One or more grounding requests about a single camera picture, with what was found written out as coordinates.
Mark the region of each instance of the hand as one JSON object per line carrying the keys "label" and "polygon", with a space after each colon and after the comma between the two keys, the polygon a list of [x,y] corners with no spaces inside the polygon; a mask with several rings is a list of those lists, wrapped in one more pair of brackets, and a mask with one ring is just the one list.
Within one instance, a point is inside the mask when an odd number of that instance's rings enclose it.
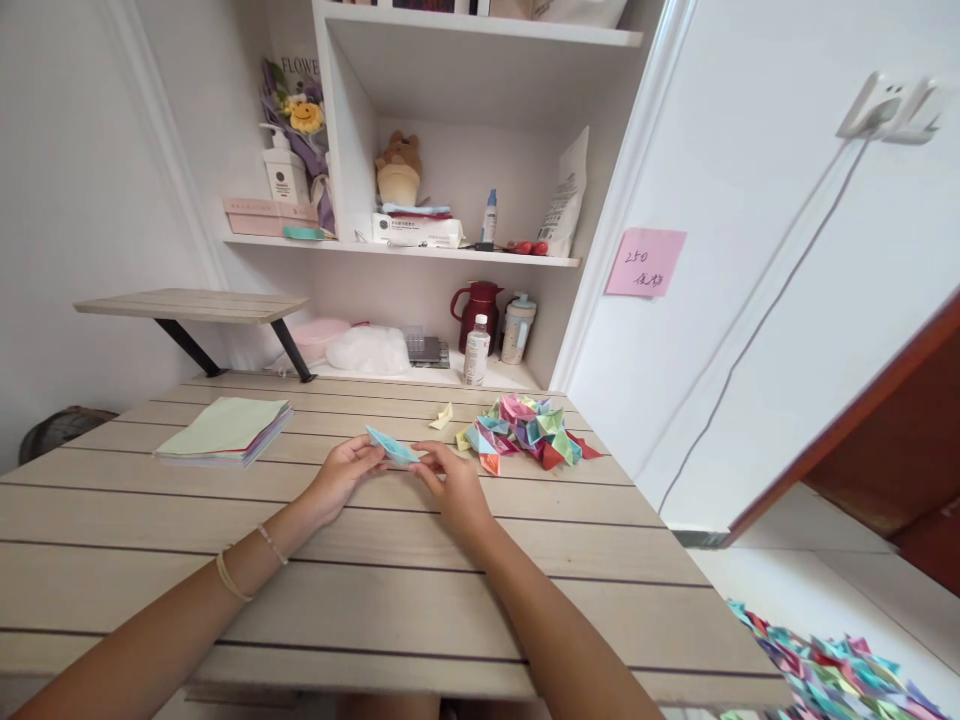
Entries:
{"label": "hand", "polygon": [[354,489],[371,470],[384,470],[380,463],[385,451],[372,447],[369,435],[340,443],[323,461],[323,467],[300,497],[316,513],[317,526],[333,522]]}
{"label": "hand", "polygon": [[427,454],[410,466],[411,472],[436,498],[440,514],[457,541],[476,557],[490,532],[499,527],[483,495],[477,468],[440,442],[420,442],[412,447]]}

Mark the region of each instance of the white tissue box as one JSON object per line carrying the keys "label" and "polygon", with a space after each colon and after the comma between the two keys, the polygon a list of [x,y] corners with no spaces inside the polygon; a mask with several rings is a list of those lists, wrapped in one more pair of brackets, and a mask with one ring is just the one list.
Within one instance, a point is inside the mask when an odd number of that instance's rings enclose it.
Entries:
{"label": "white tissue box", "polygon": [[436,247],[456,250],[463,238],[459,220],[430,220],[373,214],[373,241],[400,247]]}

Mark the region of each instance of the wooden desk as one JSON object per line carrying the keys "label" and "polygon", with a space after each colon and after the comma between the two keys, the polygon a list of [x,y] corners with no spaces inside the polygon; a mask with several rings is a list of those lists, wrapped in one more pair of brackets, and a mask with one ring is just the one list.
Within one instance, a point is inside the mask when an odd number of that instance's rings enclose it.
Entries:
{"label": "wooden desk", "polygon": [[[229,372],[198,377],[0,478],[0,672],[53,674],[248,533],[364,424],[453,442],[500,395]],[[296,411],[246,470],[150,456],[221,396]],[[447,401],[455,416],[427,426]],[[568,426],[602,449],[570,401]],[[491,510],[661,705],[770,708],[786,683],[612,457],[544,471],[503,459]],[[523,654],[483,575],[406,472],[362,485],[247,608],[198,681],[529,698]]]}

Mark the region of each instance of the plastic bottle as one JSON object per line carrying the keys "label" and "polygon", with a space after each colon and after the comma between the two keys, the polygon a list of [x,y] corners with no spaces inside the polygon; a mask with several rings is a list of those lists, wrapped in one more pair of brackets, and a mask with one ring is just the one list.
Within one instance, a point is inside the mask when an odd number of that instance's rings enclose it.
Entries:
{"label": "plastic bottle", "polygon": [[507,305],[504,323],[503,348],[500,360],[507,365],[519,365],[530,336],[530,326],[537,314],[537,304],[527,299],[526,293],[517,293],[517,299]]}
{"label": "plastic bottle", "polygon": [[497,235],[497,189],[490,191],[487,198],[487,209],[483,212],[483,228],[480,230],[480,243],[477,250],[493,252],[493,244]]}
{"label": "plastic bottle", "polygon": [[300,156],[290,149],[290,141],[283,134],[283,128],[269,123],[260,123],[260,127],[273,130],[273,147],[263,151],[273,199],[297,205],[309,204],[306,168]]}
{"label": "plastic bottle", "polygon": [[473,330],[467,335],[467,353],[463,359],[463,382],[467,385],[483,385],[487,372],[487,352],[490,350],[490,335],[487,333],[487,316],[477,315]]}

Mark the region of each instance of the power cord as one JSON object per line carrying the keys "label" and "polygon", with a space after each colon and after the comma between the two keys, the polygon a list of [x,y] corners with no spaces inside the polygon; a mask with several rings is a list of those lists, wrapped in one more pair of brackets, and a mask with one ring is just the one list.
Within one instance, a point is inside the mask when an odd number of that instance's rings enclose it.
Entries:
{"label": "power cord", "polygon": [[840,186],[840,190],[837,192],[837,196],[833,200],[833,204],[830,206],[830,209],[827,210],[826,215],[823,216],[823,220],[820,221],[820,225],[813,233],[813,237],[810,238],[810,242],[807,243],[807,246],[804,248],[803,253],[800,255],[800,258],[797,260],[796,264],[793,266],[790,274],[787,275],[787,279],[780,288],[780,291],[777,293],[777,296],[773,299],[773,302],[770,303],[770,306],[767,308],[766,312],[763,313],[763,317],[760,318],[760,322],[757,323],[757,327],[754,328],[750,338],[740,351],[740,354],[737,355],[736,359],[733,361],[733,364],[730,366],[730,370],[727,372],[726,380],[723,383],[723,388],[720,390],[720,395],[717,397],[717,402],[710,411],[710,416],[707,418],[707,422],[700,431],[700,434],[697,435],[696,439],[693,441],[693,444],[683,456],[683,461],[680,463],[680,467],[677,469],[676,475],[673,476],[673,480],[671,480],[670,485],[667,486],[667,491],[663,494],[663,499],[660,501],[660,507],[657,508],[657,514],[661,514],[663,512],[663,507],[667,503],[667,498],[670,497],[670,493],[673,491],[677,481],[683,474],[683,470],[687,466],[687,462],[690,460],[690,457],[693,455],[693,451],[697,448],[697,445],[700,444],[700,441],[703,439],[704,435],[707,434],[707,431],[713,424],[713,419],[716,417],[717,411],[720,410],[720,405],[723,402],[723,398],[726,396],[727,389],[730,387],[730,381],[733,379],[734,371],[737,369],[737,366],[740,365],[740,361],[743,360],[743,357],[747,354],[747,351],[750,350],[750,347],[753,345],[753,341],[760,333],[760,329],[763,327],[764,323],[766,323],[767,318],[770,317],[770,313],[773,312],[773,309],[777,306],[777,304],[780,302],[780,299],[786,293],[787,288],[790,287],[790,283],[793,282],[793,278],[800,269],[800,266],[803,265],[803,261],[807,259],[807,255],[810,254],[813,246],[816,245],[817,240],[823,233],[827,223],[830,222],[830,218],[833,217],[834,212],[836,212],[837,208],[840,206],[840,201],[843,200],[843,196],[847,192],[847,187],[849,187],[850,181],[853,179],[853,174],[856,172],[857,166],[860,164],[860,160],[863,158],[867,148],[870,146],[871,140],[879,136],[881,128],[893,118],[899,106],[900,98],[887,100],[886,102],[881,103],[874,108],[874,110],[864,121],[864,130],[860,134],[860,137],[863,138],[863,145],[860,147],[860,151],[857,153],[856,158],[854,158],[853,163],[851,163],[850,169],[847,171],[847,175],[843,179],[843,184]]}

